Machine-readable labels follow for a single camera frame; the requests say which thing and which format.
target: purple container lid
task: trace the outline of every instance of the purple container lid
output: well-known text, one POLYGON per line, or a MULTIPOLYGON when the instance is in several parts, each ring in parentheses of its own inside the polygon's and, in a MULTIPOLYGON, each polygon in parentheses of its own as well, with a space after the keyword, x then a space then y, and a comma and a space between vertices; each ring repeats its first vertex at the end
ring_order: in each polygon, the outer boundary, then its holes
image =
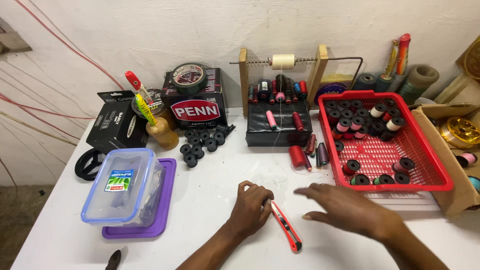
POLYGON ((150 227, 103 227, 102 235, 105 239, 156 237, 163 233, 167 226, 168 209, 172 197, 173 180, 177 162, 175 159, 158 159, 165 169, 160 202, 156 211, 155 220, 150 227))

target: black box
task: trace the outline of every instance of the black box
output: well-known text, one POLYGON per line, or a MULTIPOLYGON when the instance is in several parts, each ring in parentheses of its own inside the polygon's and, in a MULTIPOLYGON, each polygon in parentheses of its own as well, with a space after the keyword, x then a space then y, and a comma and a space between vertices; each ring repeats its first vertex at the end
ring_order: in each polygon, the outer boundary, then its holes
POLYGON ((290 147, 298 145, 304 147, 307 145, 307 141, 312 134, 312 123, 310 122, 310 114, 307 107, 299 100, 298 103, 285 104, 282 103, 282 116, 281 132, 280 130, 280 103, 276 102, 274 105, 270 105, 268 102, 258 101, 257 105, 252 103, 248 104, 248 122, 247 122, 247 136, 245 140, 249 147, 263 146, 272 147, 276 140, 276 147, 290 147), (266 111, 270 110, 278 127, 277 130, 272 130, 267 120, 266 111), (292 113, 296 111, 299 113, 305 129, 298 131, 293 123, 292 113))
POLYGON ((103 105, 87 137, 87 143, 108 154, 120 148, 145 147, 148 139, 147 119, 138 117, 131 101, 103 105))
POLYGON ((177 92, 171 83, 172 72, 168 72, 163 83, 161 98, 181 129, 205 125, 215 128, 227 125, 227 112, 222 95, 222 78, 219 68, 206 68, 208 84, 195 94, 177 92))

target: plastic storage container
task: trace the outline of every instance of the plastic storage container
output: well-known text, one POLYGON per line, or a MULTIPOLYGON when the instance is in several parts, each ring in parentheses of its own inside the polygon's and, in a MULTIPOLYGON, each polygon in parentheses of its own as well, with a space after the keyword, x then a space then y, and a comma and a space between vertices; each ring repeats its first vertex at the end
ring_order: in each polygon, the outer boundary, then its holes
POLYGON ((330 157, 332 171, 336 185, 346 186, 357 191, 448 191, 453 188, 453 182, 437 154, 421 131, 417 122, 408 110, 407 105, 395 93, 374 93, 373 91, 345 91, 342 94, 324 94, 318 98, 320 121, 324 134, 325 145, 330 157), (332 129, 324 105, 330 100, 358 99, 364 108, 370 110, 376 103, 386 98, 395 101, 405 119, 405 125, 398 131, 390 142, 383 142, 377 137, 366 135, 363 139, 339 139, 344 149, 337 154, 332 129), (360 162, 360 170, 356 174, 365 174, 370 180, 381 174, 394 175, 392 164, 402 157, 408 157, 415 162, 415 168, 408 172, 410 184, 379 184, 379 185, 351 185, 354 175, 346 175, 342 166, 348 160, 360 162))
POLYGON ((150 149, 111 151, 85 201, 82 221, 110 227, 152 225, 164 177, 163 166, 150 149))

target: clear plastic container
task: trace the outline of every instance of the clear plastic container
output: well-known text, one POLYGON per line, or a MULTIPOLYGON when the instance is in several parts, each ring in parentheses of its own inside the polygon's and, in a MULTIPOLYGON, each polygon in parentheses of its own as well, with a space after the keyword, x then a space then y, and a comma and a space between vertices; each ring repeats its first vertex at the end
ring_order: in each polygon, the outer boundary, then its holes
POLYGON ((152 225, 164 177, 163 166, 150 149, 111 151, 85 201, 82 221, 110 227, 152 225))

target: red plastic basket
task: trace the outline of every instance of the red plastic basket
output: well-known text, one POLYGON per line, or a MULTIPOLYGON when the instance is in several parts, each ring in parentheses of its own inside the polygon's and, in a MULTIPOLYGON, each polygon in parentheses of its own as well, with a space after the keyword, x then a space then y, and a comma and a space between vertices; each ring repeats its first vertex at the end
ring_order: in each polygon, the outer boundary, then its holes
POLYGON ((405 125, 398 131, 390 142, 383 142, 377 137, 368 134, 361 140, 340 139, 345 148, 338 155, 325 113, 324 106, 320 106, 318 119, 324 133, 325 145, 330 157, 331 167, 336 185, 343 185, 358 191, 448 191, 453 188, 453 182, 445 167, 438 159, 427 138, 413 118, 407 105, 395 93, 374 93, 373 91, 345 91, 342 94, 324 94, 318 98, 318 104, 329 100, 358 99, 366 109, 371 109, 376 103, 385 98, 393 99, 403 118, 405 125), (415 168, 408 172, 410 184, 380 184, 380 185, 350 185, 353 176, 345 175, 342 166, 348 160, 360 162, 360 170, 368 176, 370 181, 381 174, 394 175, 392 164, 401 157, 408 157, 415 162, 415 168))

